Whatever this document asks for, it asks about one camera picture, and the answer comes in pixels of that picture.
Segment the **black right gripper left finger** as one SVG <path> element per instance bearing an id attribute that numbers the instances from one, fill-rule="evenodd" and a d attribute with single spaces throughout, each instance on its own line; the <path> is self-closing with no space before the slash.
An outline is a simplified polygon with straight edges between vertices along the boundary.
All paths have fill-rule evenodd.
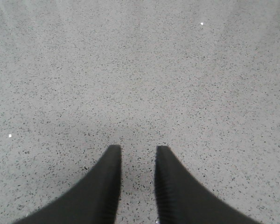
<path id="1" fill-rule="evenodd" d="M 110 145 L 74 187 L 19 224 L 113 224 L 121 188 L 121 147 Z"/>

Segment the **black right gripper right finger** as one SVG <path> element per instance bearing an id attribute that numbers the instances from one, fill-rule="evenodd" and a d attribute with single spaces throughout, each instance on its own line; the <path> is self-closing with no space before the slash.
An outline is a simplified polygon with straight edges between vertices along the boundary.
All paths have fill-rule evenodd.
<path id="1" fill-rule="evenodd" d="M 161 224 L 255 224 L 201 185 L 170 147 L 156 149 L 154 188 Z"/>

